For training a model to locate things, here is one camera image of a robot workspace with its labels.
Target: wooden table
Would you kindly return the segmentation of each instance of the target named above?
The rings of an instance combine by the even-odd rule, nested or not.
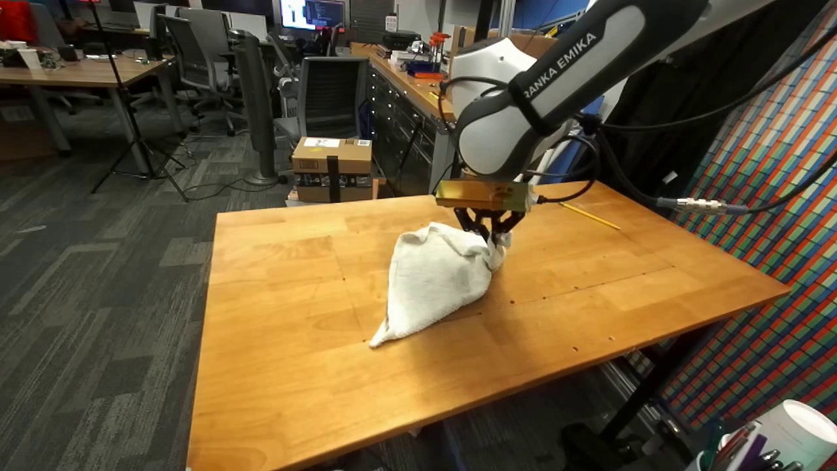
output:
[[[533,206],[480,300],[380,350],[395,237],[451,212],[412,197],[220,215],[187,465],[310,465],[784,294],[606,186],[574,206],[618,227]]]
[[[118,57],[115,65],[118,65],[125,85],[136,83],[138,78],[157,76],[160,85],[161,85],[161,100],[165,100],[168,110],[172,113],[178,131],[185,131],[182,121],[178,114],[178,106],[174,106],[174,93],[172,93],[170,78],[165,74],[172,65],[170,61],[136,62],[132,57]],[[19,83],[19,85],[29,89],[33,104],[40,106],[40,114],[43,118],[43,122],[49,129],[49,137],[53,137],[58,152],[70,152],[70,144],[67,144],[67,139],[64,139],[64,134],[62,134],[62,129],[60,129],[60,122],[58,122],[58,118],[42,92],[42,89],[53,89],[53,85],[58,85],[58,89],[108,89],[108,93],[121,114],[125,139],[127,140],[136,139],[127,110],[118,93],[118,80],[115,80],[108,61],[79,61],[79,62],[64,62],[60,67],[43,67],[40,74],[33,74],[29,67],[0,67],[0,83]],[[147,173],[147,168],[143,168],[147,160],[138,152],[140,150],[132,146],[132,160],[136,160],[138,169]]]

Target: gray carpet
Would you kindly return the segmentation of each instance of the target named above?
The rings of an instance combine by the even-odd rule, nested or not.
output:
[[[138,114],[185,164],[174,181],[193,202],[136,178],[130,156],[88,194],[123,150],[108,106],[62,118],[72,156],[0,164],[2,471],[185,462],[213,215],[281,206],[287,189],[247,186],[247,140],[220,121],[179,140],[165,113]],[[585,372],[368,448],[347,468],[561,468],[556,430],[604,423],[614,403]]]

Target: white cloth bag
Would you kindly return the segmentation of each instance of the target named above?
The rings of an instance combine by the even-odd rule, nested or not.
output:
[[[438,223],[402,233],[390,262],[386,317],[368,346],[407,338],[480,297],[502,254],[480,236]]]

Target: wood grain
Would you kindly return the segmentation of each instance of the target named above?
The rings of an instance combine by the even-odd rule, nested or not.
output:
[[[123,83],[132,83],[170,65],[170,61],[136,62],[130,57],[118,57],[115,62]],[[40,74],[29,67],[0,67],[0,83],[72,85],[72,89],[115,89],[118,85],[108,61],[62,62],[60,67],[43,67]]]
[[[448,208],[415,197],[220,215],[191,468],[310,465],[786,291],[606,186],[574,206],[620,227],[535,206],[480,300],[380,350],[365,338],[393,242],[455,225]]]

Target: chair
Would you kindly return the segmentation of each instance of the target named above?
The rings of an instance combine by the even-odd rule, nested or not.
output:
[[[203,54],[217,62],[227,65],[230,62],[230,21],[223,10],[193,10],[193,8],[179,8],[179,17],[191,24],[193,36],[198,40]]]
[[[278,83],[263,62],[261,41],[253,33],[237,31],[233,51],[240,76],[240,97],[247,121],[250,146],[255,152],[255,173],[250,174],[250,182],[278,182],[278,144],[272,114],[272,92],[278,89]]]
[[[29,8],[32,8],[33,28],[36,28],[36,45],[49,46],[49,50],[64,46],[67,41],[62,40],[49,8],[42,2],[32,2]],[[101,104],[101,97],[88,93],[88,92],[47,92],[47,97],[53,101],[58,101],[70,114],[79,113],[72,100]]]
[[[202,101],[193,104],[198,113],[206,104],[220,104],[224,110],[227,134],[236,134],[240,121],[233,78],[217,61],[203,50],[187,17],[161,15],[161,24],[172,40],[179,83],[202,92]]]
[[[364,57],[305,57],[301,70],[297,129],[304,137],[361,137],[368,89]]]
[[[278,78],[281,118],[289,114],[289,101],[297,104],[301,54],[292,54],[289,36],[267,36],[272,46],[272,76]]]

